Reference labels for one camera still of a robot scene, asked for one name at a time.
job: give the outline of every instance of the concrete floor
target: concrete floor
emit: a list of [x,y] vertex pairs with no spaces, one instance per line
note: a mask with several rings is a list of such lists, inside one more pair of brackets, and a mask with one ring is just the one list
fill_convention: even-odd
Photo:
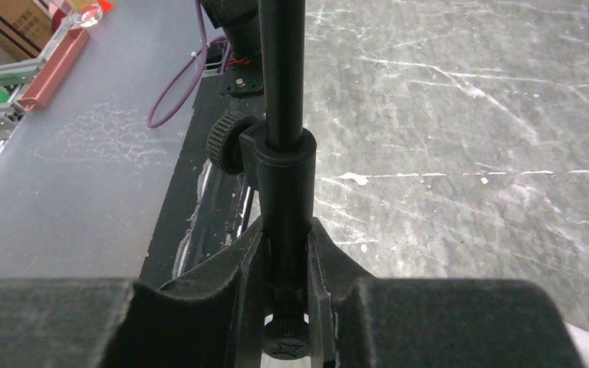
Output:
[[310,0],[304,89],[346,253],[531,280],[589,330],[589,1]]

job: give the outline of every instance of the black metal rod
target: black metal rod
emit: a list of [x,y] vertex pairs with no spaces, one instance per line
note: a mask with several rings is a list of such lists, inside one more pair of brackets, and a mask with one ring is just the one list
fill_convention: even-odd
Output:
[[258,0],[268,146],[293,150],[304,129],[305,0]]

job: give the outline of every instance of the gray table surface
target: gray table surface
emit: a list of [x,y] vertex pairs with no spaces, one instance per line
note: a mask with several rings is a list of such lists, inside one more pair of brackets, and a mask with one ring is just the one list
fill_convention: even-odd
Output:
[[[140,269],[189,111],[143,116],[196,42],[191,9],[129,3],[0,158],[0,274]],[[381,277],[534,281],[589,330],[589,1],[307,11],[315,214],[339,246]]]
[[137,277],[146,257],[193,99],[161,129],[145,119],[200,46],[195,5],[120,1],[89,32],[49,107],[27,113],[0,156],[0,277]]

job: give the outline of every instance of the purple cable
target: purple cable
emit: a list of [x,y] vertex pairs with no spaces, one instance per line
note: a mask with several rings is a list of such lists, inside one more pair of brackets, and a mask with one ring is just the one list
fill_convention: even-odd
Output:
[[227,47],[225,49],[225,56],[222,57],[222,65],[220,65],[220,68],[218,69],[219,73],[224,73],[225,69],[227,68],[227,63],[229,63],[229,59],[232,56],[232,44],[227,41]]
[[[204,18],[202,17],[202,7],[200,6],[200,0],[195,0],[195,5],[196,5],[196,11],[197,11],[197,23],[199,26],[199,34],[200,34],[200,37],[202,38],[202,47],[196,52],[195,56],[191,57],[191,60],[189,60],[189,62],[186,63],[186,65],[184,65],[182,70],[179,71],[179,73],[177,73],[177,75],[170,81],[170,83],[168,83],[168,87],[166,87],[166,89],[163,90],[163,92],[161,93],[161,95],[159,95],[159,98],[156,100],[154,105],[150,108],[150,113],[148,113],[148,117],[147,117],[147,121],[146,121],[146,125],[150,129],[155,129],[155,128],[161,127],[163,124],[166,123],[166,121],[170,120],[175,115],[175,113],[177,113],[177,111],[179,111],[179,109],[182,108],[183,104],[186,102],[186,100],[189,99],[192,92],[197,87],[199,80],[202,79],[202,74],[204,74],[204,68],[206,67],[206,55],[208,53],[208,44],[209,43],[206,41],[206,29],[204,29]],[[215,38],[213,41],[211,41],[211,44],[215,44],[215,43],[222,42],[222,41],[226,41],[225,36],[219,36],[219,37]],[[195,59],[197,58],[198,55],[202,55],[202,62],[199,63],[197,71],[195,72],[195,76],[193,77],[191,84],[189,85],[189,88],[186,90],[186,92],[184,93],[182,98],[180,98],[179,101],[177,101],[177,104],[175,104],[175,106],[172,109],[170,109],[170,111],[166,114],[166,116],[159,119],[158,121],[153,122],[153,118],[154,118],[154,114],[156,112],[156,109],[161,104],[161,101],[163,100],[163,98],[166,96],[166,94],[168,94],[168,91],[170,90],[170,88],[173,87],[173,85],[177,82],[177,80],[179,80],[179,78],[182,76],[182,74],[184,74],[189,69],[189,67],[192,65],[192,63],[195,61]]]

